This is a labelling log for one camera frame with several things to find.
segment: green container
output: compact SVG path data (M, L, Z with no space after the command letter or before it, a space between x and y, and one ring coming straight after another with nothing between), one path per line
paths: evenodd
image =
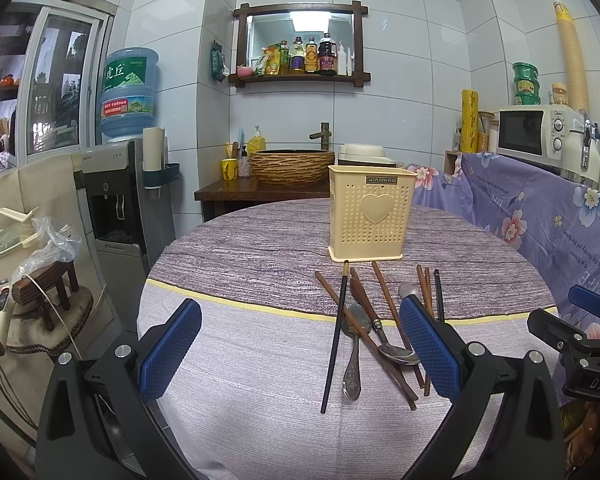
M540 83L533 79L520 79L519 77L513 80L517 92L525 92L527 94L540 95Z
M540 98L537 95L529 94L527 92L518 92L516 94L517 105L539 105Z
M528 81L538 80L538 69L529 63L514 63L513 73L519 79L527 79Z

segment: white bottle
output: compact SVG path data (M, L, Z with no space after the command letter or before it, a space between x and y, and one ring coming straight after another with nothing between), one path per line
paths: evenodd
M338 75L347 75L347 53L344 52L342 42L338 49Z
M353 75L353 63L351 62L351 49L347 47L347 75Z

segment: metal bolt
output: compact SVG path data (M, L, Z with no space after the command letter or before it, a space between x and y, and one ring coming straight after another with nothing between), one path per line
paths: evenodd
M532 350L531 352L529 352L529 359L531 359L536 364L541 363L544 360L542 354L538 350Z
M116 357L126 357L131 354L131 346L129 345L120 345L116 348Z
M484 346L482 346L480 343L469 343L469 346L467 348L469 352L471 352L471 354L475 356L480 356L484 354Z
M63 352L58 356L58 364L65 365L71 360L71 354L69 352Z

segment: spoon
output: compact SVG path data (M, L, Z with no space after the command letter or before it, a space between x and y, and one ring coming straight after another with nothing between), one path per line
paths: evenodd
M360 326L366 330L366 333L371 332L371 320L360 304L353 303L349 307L349 311L356 317ZM349 324L346 317L342 318L342 331L353 338L353 350L351 351L349 364L347 365L347 369L344 371L344 377L342 378L342 392L347 399L358 400L360 391L362 390L360 381L360 355L358 352L360 334L358 334L358 332Z
M382 354L385 355L389 361L392 361L399 365L408 365L413 366L420 364L420 359L416 355L416 352L413 350L407 350L405 348L401 348L399 346L394 346L389 343L389 340L386 338L384 334L384 330L382 329L382 322L380 321L378 314L374 310L369 298L366 295L365 289L360 283L358 278L354 278L354 271L351 271L351 293L353 297L362 304L362 307L365 309L367 315L371 319L371 325L373 329L378 334L380 338L381 345L378 347Z
M416 286L413 285L413 283L401 283L400 287L398 287L398 296L400 296L400 299L403 300L410 294L414 294L415 296L418 295L418 289L416 288Z

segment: striped gray tablecloth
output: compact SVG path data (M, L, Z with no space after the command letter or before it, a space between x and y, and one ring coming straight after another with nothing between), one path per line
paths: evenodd
M351 341L342 336L327 413L319 413L335 304L314 277L338 287L342 266L328 255L329 201L261 205L207 222L171 244L145 285L142 335L186 297L203 325L159 401L193 468L212 480L401 478L444 418L432 389L411 412L364 345L362 394L341 393ZM449 323L496 354L557 353L526 330L526 313L553 298L538 272L502 240L458 217L414 205L404 259L381 262L397 301L416 264L440 270ZM355 265L386 331L400 343L368 263ZM411 373L406 378L420 392ZM478 458L496 416L494 397L461 468Z

